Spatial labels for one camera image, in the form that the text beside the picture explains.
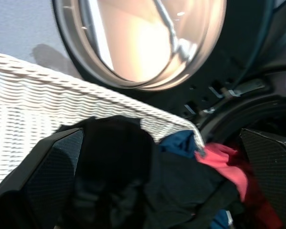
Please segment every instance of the wicker weave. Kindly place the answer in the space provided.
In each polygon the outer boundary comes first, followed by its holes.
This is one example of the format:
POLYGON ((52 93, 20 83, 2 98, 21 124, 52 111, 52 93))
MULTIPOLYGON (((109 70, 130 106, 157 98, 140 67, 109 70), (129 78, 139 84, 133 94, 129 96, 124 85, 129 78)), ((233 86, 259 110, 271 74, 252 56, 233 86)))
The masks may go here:
POLYGON ((41 138, 61 124, 118 114, 142 118, 142 128, 155 141, 191 129, 197 145, 203 147, 199 130, 185 119, 104 87, 0 54, 0 182, 41 138))

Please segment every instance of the black garment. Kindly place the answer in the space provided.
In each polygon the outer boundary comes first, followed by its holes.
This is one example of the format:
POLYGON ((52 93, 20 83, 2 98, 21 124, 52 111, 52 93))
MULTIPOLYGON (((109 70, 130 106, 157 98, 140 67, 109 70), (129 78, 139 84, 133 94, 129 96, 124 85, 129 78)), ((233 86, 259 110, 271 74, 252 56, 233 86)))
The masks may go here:
POLYGON ((208 228, 238 198, 213 168, 160 152, 137 119, 90 118, 59 131, 79 126, 85 138, 62 215, 66 229, 208 228))

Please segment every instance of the red garment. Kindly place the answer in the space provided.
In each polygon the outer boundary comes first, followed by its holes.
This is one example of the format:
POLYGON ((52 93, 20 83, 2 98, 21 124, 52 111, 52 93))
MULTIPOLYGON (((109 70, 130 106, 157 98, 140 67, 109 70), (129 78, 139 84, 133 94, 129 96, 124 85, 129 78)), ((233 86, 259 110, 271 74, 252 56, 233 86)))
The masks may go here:
POLYGON ((243 154, 217 143, 210 143, 204 149, 206 156, 195 154, 199 162, 215 168, 232 181, 248 212, 254 217, 258 228, 281 229, 282 221, 264 197, 250 164, 243 154))

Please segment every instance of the blue fabric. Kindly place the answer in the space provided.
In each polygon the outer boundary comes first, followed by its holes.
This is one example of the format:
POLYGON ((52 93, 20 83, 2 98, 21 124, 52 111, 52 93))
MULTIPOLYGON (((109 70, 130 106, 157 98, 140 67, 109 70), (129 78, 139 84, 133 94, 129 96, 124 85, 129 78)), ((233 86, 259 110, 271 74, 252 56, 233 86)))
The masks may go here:
MULTIPOLYGON (((165 137, 159 144, 161 152, 171 152, 196 160, 194 152, 197 149, 192 130, 182 130, 165 137)), ((220 210, 210 225, 210 229, 228 229, 228 216, 225 210, 220 210)))
POLYGON ((212 221, 211 229, 228 229, 229 228, 229 220, 228 215, 225 210, 220 210, 215 219, 212 221))
POLYGON ((196 143, 192 130, 182 130, 165 137, 160 142, 161 152, 172 152, 181 156, 195 159, 196 143))

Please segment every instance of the clothes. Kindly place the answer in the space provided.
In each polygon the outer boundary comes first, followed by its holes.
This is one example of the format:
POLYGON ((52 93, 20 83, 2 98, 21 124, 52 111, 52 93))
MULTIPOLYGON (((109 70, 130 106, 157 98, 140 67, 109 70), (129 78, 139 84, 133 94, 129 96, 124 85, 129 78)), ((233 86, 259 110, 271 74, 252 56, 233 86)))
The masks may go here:
MULTIPOLYGON (((159 143, 161 152, 172 152, 196 160, 193 152, 197 149, 194 132, 192 130, 183 130, 173 133, 159 143)), ((210 225, 210 229, 229 228, 228 216, 225 210, 220 210, 210 225)))
POLYGON ((199 162, 215 168, 236 184, 241 199, 250 212, 257 228, 280 229, 281 220, 263 196, 250 164, 237 150, 216 143, 205 147, 206 156, 195 154, 199 162))
POLYGON ((197 149, 192 130, 182 130, 171 134, 159 144, 161 151, 169 151, 180 156, 195 159, 193 152, 197 149))
POLYGON ((161 152, 137 119, 91 118, 60 131, 79 126, 85 137, 65 229, 203 229, 238 198, 213 168, 161 152))

